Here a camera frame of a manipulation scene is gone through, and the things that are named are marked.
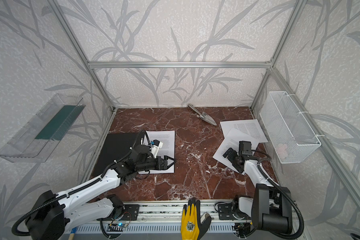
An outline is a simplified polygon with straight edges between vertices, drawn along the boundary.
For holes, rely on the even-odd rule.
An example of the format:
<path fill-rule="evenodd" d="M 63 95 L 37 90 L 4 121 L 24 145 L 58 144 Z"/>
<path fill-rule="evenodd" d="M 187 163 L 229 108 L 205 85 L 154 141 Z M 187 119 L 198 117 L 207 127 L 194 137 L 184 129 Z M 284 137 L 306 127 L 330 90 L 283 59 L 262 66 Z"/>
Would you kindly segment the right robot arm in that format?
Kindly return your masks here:
<path fill-rule="evenodd" d="M 235 196 L 228 204 L 220 204 L 218 212 L 221 220 L 251 220 L 242 233 L 262 230 L 273 234 L 290 236 L 293 231 L 292 204 L 274 185 L 275 181 L 262 166 L 266 159 L 250 156 L 248 151 L 229 148 L 223 157 L 241 174 L 250 177 L 255 186 L 253 197 Z"/>

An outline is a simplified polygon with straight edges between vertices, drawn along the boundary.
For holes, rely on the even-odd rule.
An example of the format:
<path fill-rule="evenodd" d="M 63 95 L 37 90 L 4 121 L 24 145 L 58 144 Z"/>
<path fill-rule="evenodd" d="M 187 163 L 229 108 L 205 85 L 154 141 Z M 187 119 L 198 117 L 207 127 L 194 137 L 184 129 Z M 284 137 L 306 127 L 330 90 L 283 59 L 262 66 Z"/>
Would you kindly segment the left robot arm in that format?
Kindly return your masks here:
<path fill-rule="evenodd" d="M 158 141 L 137 145 L 120 160 L 109 164 L 97 177 L 57 194 L 40 195 L 24 222 L 33 240 L 57 240 L 63 233 L 82 224 L 105 218 L 118 218 L 126 212 L 116 195 L 92 202 L 95 197 L 115 189 L 140 172 L 166 171 L 175 164 L 169 156 L 159 156 Z"/>

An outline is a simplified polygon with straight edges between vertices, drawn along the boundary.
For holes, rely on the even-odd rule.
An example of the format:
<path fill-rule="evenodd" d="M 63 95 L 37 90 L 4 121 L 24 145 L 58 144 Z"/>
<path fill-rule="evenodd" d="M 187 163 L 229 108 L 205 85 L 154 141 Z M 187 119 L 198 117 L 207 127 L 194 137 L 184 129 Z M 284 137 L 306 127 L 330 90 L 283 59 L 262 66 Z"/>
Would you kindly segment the black file folder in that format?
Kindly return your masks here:
<path fill-rule="evenodd" d="M 138 138 L 137 135 L 138 133 L 108 134 L 91 177 L 102 174 L 107 165 L 125 156 Z"/>

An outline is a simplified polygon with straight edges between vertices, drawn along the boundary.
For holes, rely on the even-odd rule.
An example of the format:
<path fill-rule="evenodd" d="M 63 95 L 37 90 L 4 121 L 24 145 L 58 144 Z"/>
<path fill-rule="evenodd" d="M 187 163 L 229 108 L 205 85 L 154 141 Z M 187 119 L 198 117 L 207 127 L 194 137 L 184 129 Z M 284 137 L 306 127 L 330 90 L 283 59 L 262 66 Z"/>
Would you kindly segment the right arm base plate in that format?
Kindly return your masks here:
<path fill-rule="evenodd" d="M 236 220 L 233 215 L 233 204 L 226 202 L 217 202 L 214 205 L 215 211 L 219 215 L 219 220 Z"/>

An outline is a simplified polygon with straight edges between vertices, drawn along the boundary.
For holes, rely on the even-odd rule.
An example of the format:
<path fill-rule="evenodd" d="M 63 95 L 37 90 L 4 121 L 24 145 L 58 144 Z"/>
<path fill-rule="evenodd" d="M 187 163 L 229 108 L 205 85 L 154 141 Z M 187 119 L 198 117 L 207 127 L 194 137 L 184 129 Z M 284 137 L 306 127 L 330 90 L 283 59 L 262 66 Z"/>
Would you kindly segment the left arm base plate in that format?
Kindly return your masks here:
<path fill-rule="evenodd" d="M 136 221 L 139 215 L 140 205 L 131 204 L 124 205 L 120 221 Z"/>

